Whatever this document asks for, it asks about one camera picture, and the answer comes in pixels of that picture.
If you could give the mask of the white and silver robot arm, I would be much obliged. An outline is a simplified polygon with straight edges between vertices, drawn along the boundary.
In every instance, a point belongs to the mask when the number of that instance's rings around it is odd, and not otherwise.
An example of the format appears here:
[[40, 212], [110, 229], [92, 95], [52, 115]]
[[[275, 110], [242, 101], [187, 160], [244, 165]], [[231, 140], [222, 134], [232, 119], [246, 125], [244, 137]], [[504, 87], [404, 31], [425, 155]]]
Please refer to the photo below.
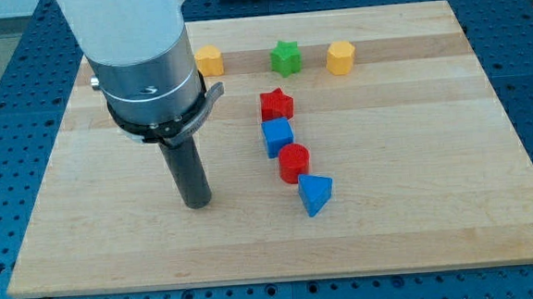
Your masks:
[[176, 146], [205, 123], [224, 86], [195, 65], [186, 0], [56, 1], [121, 129]]

